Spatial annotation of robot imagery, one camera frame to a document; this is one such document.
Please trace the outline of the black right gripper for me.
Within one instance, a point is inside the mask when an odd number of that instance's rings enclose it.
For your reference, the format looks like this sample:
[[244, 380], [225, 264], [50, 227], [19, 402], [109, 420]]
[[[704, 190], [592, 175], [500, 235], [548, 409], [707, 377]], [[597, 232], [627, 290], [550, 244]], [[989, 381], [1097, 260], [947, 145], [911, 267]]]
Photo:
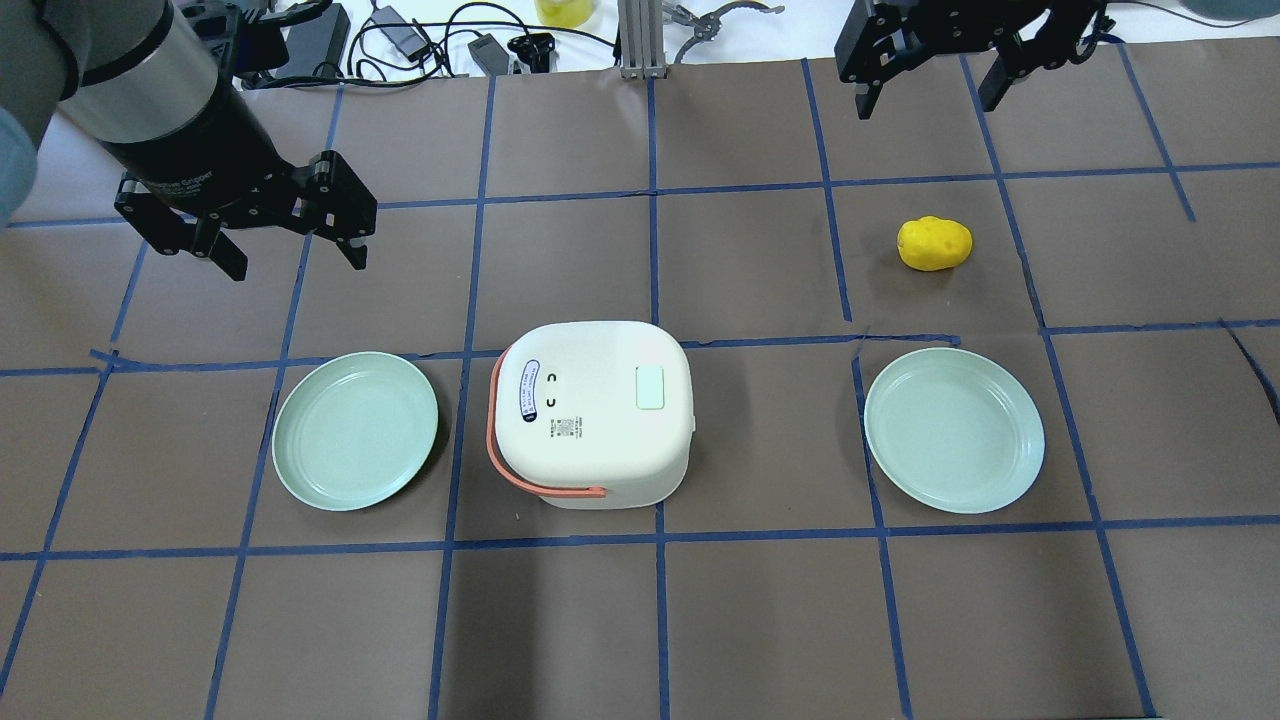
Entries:
[[1111, 31], [1107, 1], [855, 1], [835, 42], [841, 82], [852, 85], [858, 118], [870, 119], [884, 86], [932, 51], [980, 51], [997, 59], [978, 86], [993, 111], [1038, 69], [1088, 61]]

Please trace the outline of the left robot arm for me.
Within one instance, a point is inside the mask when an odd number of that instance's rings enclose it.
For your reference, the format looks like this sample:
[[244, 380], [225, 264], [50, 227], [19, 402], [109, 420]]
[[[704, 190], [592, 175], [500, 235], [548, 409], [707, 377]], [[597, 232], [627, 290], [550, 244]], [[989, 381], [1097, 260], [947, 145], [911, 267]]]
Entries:
[[211, 261], [233, 281], [248, 260], [229, 231], [279, 227], [333, 242], [357, 270], [378, 202], [326, 150], [293, 165], [233, 81], [285, 60], [279, 28], [321, 14], [223, 1], [5, 1], [3, 219], [28, 199], [52, 117], [68, 117], [123, 168], [114, 206], [157, 254]]

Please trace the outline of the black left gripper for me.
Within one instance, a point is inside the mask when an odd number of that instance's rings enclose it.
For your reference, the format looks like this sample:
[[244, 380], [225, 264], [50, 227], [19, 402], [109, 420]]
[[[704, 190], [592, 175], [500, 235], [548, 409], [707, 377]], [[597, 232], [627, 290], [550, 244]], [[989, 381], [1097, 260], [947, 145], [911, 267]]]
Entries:
[[328, 240], [353, 269], [367, 266], [366, 238], [378, 223], [369, 187], [335, 150], [293, 167], [227, 78], [218, 79], [205, 108], [180, 128], [159, 138], [100, 145], [133, 177], [120, 179], [114, 208], [161, 255], [187, 252], [243, 281], [248, 259], [221, 223], [188, 222], [177, 210], [216, 211], [262, 182], [269, 225]]

